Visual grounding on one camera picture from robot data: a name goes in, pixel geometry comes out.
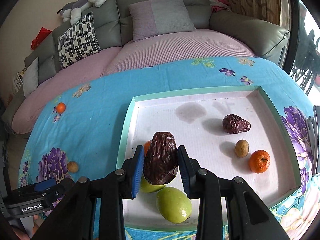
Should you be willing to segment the person's left hand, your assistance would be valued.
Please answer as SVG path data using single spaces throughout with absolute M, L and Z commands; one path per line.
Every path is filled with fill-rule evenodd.
M 42 218 L 39 215 L 34 215 L 33 216 L 33 221 L 34 221 L 34 226 L 32 229 L 32 235 L 36 233 L 36 231 L 39 229 L 39 223 L 42 224 Z M 20 229 L 16 227 L 12 227 L 13 231 L 15 232 L 16 236 L 21 239 L 21 240 L 30 240 L 30 237 L 27 233 L 24 233 Z

